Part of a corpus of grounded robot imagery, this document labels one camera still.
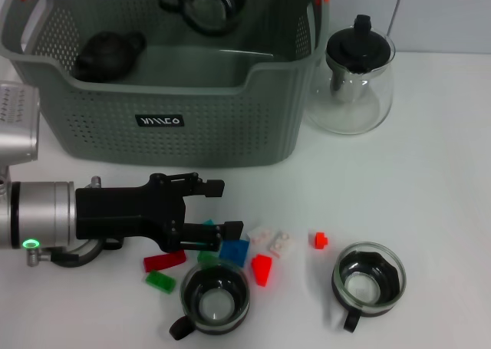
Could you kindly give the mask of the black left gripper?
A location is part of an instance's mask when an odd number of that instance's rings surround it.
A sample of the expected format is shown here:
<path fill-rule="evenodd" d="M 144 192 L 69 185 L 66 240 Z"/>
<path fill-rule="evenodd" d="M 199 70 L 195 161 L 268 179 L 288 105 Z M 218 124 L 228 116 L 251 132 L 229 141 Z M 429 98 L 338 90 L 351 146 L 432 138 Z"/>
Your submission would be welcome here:
<path fill-rule="evenodd" d="M 198 173 L 154 173 L 137 187 L 84 188 L 75 191 L 76 237 L 124 239 L 144 237 L 162 251 L 218 252 L 224 241 L 239 240 L 242 221 L 205 225 L 184 223 L 183 197 L 222 197 L 225 182 L 203 180 Z"/>

